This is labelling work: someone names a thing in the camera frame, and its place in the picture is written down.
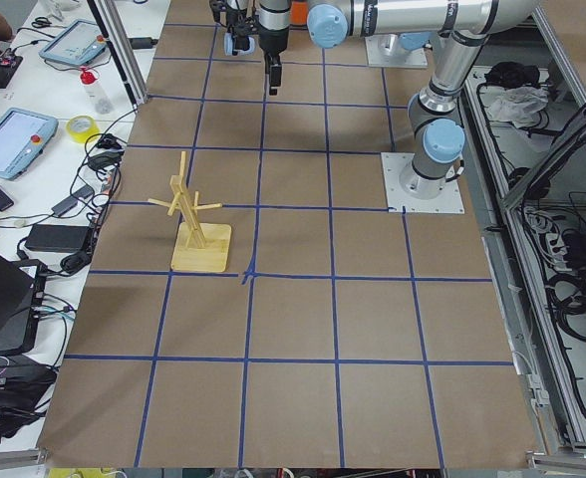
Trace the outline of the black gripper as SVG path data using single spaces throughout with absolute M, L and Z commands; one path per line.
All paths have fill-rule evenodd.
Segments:
M 265 73 L 268 78 L 268 95 L 276 96 L 282 84 L 282 63 L 280 54 L 288 46 L 288 29 L 258 29 L 258 44 L 265 53 Z
M 226 29 L 226 32 L 240 36 L 251 36 L 254 40 L 257 27 L 255 19 L 248 11 L 245 0 L 211 0 L 209 8 L 213 21 Z

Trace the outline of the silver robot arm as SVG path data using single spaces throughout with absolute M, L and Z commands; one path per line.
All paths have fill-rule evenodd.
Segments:
M 384 68 L 400 52 L 433 42 L 434 69 L 407 102 L 416 149 L 395 174 L 407 197 L 438 198 L 453 180 L 466 136 L 455 120 L 456 101 L 489 37 L 525 20 L 535 1 L 311 1 L 306 26 L 311 41 L 335 49 L 353 37 L 367 47 L 368 63 Z
M 213 21 L 226 29 L 224 53 L 238 56 L 252 53 L 255 45 L 270 56 L 287 49 L 290 11 L 287 0 L 262 0 L 250 6 L 250 1 L 210 1 Z

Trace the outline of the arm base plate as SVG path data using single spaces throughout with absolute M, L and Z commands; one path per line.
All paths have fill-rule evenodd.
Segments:
M 464 206 L 453 166 L 440 179 L 425 179 L 413 169 L 409 152 L 381 154 L 387 208 L 397 213 L 463 214 Z
M 381 68 L 425 69 L 429 32 L 376 35 L 366 39 L 368 64 Z

